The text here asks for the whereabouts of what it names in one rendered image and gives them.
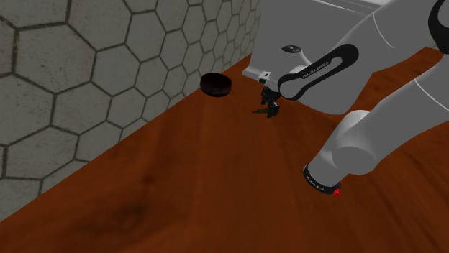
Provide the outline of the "dark round bowl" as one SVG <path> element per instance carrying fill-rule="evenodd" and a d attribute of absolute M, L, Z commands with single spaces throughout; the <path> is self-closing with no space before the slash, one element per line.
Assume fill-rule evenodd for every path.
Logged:
<path fill-rule="evenodd" d="M 200 89 L 208 96 L 223 97 L 232 90 L 232 81 L 221 73 L 206 73 L 200 79 Z"/>

